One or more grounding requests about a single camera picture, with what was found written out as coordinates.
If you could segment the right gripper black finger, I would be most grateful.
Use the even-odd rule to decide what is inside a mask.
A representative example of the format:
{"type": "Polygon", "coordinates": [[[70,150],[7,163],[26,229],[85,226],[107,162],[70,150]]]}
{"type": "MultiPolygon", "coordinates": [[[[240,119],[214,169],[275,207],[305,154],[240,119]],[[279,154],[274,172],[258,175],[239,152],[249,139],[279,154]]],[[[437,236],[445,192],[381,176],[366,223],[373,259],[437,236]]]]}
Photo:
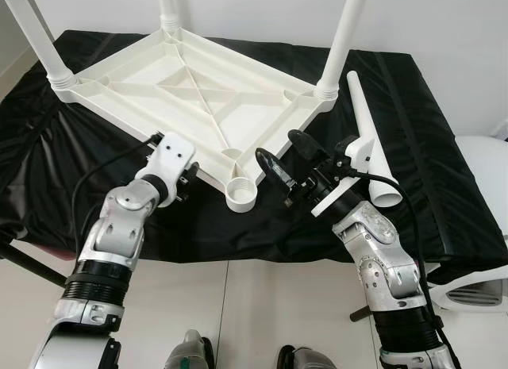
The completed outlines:
{"type": "Polygon", "coordinates": [[[292,129],[287,133],[291,147],[309,164],[313,171],[321,172],[323,163],[328,161],[327,151],[312,136],[300,129],[292,129]]]}
{"type": "Polygon", "coordinates": [[[270,185],[282,191],[284,195],[291,196],[293,177],[283,168],[279,158],[264,148],[257,148],[255,159],[270,185]]]}

